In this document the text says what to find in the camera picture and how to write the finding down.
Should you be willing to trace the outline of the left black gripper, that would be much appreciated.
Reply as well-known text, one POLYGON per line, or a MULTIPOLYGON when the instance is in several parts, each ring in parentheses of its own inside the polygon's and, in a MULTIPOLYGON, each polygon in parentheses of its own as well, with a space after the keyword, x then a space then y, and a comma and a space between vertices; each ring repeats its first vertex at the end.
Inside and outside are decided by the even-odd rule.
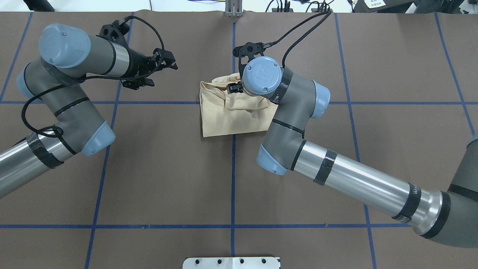
MULTIPOLYGON (((155 48, 152 56, 145 56, 134 50, 129 51, 131 53, 131 73, 130 77, 135 78, 140 75, 145 75, 152 72, 163 70, 165 68, 171 68, 178 70, 176 59, 171 51, 164 50, 162 48, 155 48)), ((154 87, 154 81, 149 78, 136 78, 132 80, 123 80, 122 86, 131 90, 138 90, 140 87, 154 87)), ((243 86, 241 83, 229 83, 227 85, 227 92, 229 94, 243 93, 243 86)))

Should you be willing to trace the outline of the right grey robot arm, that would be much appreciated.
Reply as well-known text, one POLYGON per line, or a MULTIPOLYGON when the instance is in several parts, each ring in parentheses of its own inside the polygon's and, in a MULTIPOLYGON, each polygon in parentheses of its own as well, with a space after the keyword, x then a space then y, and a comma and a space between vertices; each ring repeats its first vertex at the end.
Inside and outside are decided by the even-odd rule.
POLYGON ((408 224, 435 243, 477 248, 477 136, 447 191, 426 190, 305 139, 309 119, 330 103, 328 88, 268 56, 238 56, 238 91, 277 105, 256 162, 276 175, 301 174, 408 224))

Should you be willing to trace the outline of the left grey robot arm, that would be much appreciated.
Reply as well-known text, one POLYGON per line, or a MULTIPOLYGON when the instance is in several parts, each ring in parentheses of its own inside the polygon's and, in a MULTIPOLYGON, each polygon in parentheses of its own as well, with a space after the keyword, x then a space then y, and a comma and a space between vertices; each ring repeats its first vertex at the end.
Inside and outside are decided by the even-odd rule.
POLYGON ((91 156, 114 142, 115 133, 81 83, 119 80, 123 87, 138 90, 154 86, 149 79, 154 72, 178 69, 162 41, 152 56, 129 48, 125 35, 133 18, 103 25, 98 35, 63 24, 43 30, 40 57, 17 77, 18 89, 28 98, 21 118, 31 134, 1 154, 1 197, 77 153, 91 156))

